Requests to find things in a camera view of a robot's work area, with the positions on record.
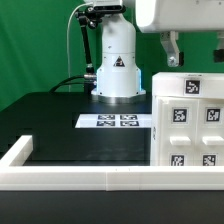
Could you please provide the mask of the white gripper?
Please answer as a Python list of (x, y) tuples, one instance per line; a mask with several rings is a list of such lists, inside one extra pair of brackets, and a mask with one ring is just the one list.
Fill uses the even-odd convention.
[(136, 0), (136, 23), (143, 33), (160, 34), (169, 67), (181, 67), (179, 32), (219, 31), (213, 51), (215, 63), (224, 62), (224, 0)]

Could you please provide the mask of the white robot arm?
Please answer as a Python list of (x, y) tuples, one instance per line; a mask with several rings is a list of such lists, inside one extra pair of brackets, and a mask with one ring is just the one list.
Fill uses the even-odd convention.
[(93, 98), (125, 103), (141, 99), (146, 91), (136, 66), (136, 32), (158, 33), (167, 64), (183, 63), (178, 34), (224, 31), (224, 0), (84, 0), (86, 17), (102, 24), (102, 64), (96, 72)]

